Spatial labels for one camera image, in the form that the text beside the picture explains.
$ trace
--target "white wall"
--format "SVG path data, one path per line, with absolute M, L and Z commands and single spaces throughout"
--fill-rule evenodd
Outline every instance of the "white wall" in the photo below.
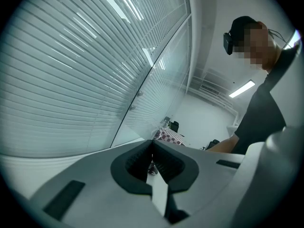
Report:
M 235 116 L 225 109 L 188 93 L 172 120 L 179 123 L 178 133 L 184 135 L 184 143 L 191 148 L 207 147 L 210 141 L 222 141 L 229 137 L 227 126 Z

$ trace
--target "ear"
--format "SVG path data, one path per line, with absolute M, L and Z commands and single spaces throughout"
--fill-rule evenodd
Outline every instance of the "ear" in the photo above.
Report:
M 262 29 L 268 30 L 267 26 L 264 23 L 262 23 L 261 21 L 258 21 L 257 23 L 262 26 Z

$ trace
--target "ceiling light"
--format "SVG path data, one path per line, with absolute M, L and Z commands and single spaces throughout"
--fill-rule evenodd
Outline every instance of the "ceiling light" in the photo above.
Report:
M 118 6 L 118 4 L 114 0 L 107 0 L 107 2 L 111 5 L 111 7 L 116 11 L 116 13 L 122 18 L 125 19 L 126 21 L 131 23 L 127 16 L 124 14 L 124 12 L 121 10 L 121 8 Z
M 234 98 L 234 97 L 238 96 L 239 94 L 243 93 L 244 91 L 250 89 L 254 85 L 255 85 L 255 83 L 252 80 L 250 80 L 247 84 L 245 84 L 244 86 L 240 87 L 237 91 L 233 92 L 229 96 L 231 98 Z

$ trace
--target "person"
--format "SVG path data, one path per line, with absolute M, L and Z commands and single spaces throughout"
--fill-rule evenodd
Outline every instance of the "person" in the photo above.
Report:
M 208 151 L 246 154 L 249 145 L 264 142 L 269 135 L 281 131 L 286 125 L 270 91 L 291 65 L 300 46 L 282 49 L 265 24 L 248 16 L 233 21 L 230 36 L 233 52 L 265 70 L 267 77 L 253 94 L 235 133 Z

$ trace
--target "black slot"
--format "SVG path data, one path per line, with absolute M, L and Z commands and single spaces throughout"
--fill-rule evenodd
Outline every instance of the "black slot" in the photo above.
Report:
M 168 146 L 173 143 L 153 141 L 153 162 L 172 193 L 188 190 L 199 175 L 198 164 Z
M 83 182 L 76 180 L 70 181 L 43 209 L 49 216 L 61 220 L 65 212 L 78 196 L 82 188 L 85 186 Z
M 170 187 L 168 187 L 167 205 L 164 217 L 171 224 L 175 224 L 189 217 L 189 215 L 185 211 L 177 209 Z
M 219 160 L 216 162 L 216 164 L 228 166 L 228 167 L 235 168 L 235 169 L 237 169 L 240 166 L 240 163 L 235 163 L 235 162 L 225 161 L 225 160 Z
M 129 193 L 152 196 L 152 187 L 146 183 L 152 161 L 151 143 L 151 140 L 141 143 L 116 157 L 111 164 L 113 179 Z

